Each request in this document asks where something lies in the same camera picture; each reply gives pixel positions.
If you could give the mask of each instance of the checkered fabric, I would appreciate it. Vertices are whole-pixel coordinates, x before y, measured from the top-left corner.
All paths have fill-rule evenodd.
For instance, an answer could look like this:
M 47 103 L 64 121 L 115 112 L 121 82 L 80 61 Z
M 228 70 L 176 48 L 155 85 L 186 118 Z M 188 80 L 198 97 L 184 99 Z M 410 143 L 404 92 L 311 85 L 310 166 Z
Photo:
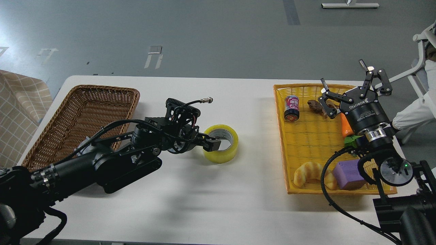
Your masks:
M 18 163 L 51 103 L 43 81 L 0 70 L 0 167 Z

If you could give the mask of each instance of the tape roll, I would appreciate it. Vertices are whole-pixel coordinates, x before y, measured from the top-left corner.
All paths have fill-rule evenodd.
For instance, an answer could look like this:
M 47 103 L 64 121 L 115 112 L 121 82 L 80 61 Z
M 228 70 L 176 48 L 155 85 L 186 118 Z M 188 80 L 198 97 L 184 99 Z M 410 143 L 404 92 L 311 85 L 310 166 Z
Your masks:
M 204 150 L 204 156 L 209 161 L 214 163 L 226 163 L 235 157 L 238 149 L 238 135 L 231 127 L 224 124 L 213 125 L 206 129 L 204 133 L 208 134 L 210 137 L 219 140 L 228 140 L 230 142 L 230 146 L 225 150 L 211 152 Z

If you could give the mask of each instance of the person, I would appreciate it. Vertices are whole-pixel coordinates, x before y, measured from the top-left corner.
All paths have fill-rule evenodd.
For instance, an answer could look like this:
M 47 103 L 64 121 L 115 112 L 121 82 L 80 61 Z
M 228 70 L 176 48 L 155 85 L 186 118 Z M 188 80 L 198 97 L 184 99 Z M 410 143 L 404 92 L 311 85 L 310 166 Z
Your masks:
M 429 91 L 436 89 L 436 49 L 431 44 L 426 49 L 424 69 L 427 72 Z M 397 113 L 391 122 L 391 126 L 395 131 L 410 129 L 435 119 L 429 103 L 426 102 L 424 97 L 416 99 L 404 110 Z

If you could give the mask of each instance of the can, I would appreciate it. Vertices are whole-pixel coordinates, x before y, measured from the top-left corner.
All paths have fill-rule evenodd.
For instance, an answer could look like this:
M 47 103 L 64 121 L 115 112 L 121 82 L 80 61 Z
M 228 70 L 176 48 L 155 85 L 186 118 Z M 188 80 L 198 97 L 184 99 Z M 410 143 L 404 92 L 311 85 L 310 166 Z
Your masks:
M 298 96 L 290 95 L 285 98 L 285 120 L 288 122 L 295 122 L 300 117 L 300 111 L 298 110 Z

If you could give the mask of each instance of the croissant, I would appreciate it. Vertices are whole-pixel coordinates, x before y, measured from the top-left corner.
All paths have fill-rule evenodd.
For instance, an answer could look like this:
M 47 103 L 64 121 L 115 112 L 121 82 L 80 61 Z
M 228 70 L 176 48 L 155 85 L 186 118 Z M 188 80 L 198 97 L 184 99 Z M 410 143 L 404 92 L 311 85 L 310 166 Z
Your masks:
M 306 162 L 301 165 L 294 173 L 294 185 L 302 187 L 306 180 L 317 179 L 321 180 L 321 172 L 323 166 L 319 163 Z M 333 176 L 331 170 L 327 169 L 324 176 L 324 183 L 330 190 L 335 190 L 337 188 L 336 178 Z

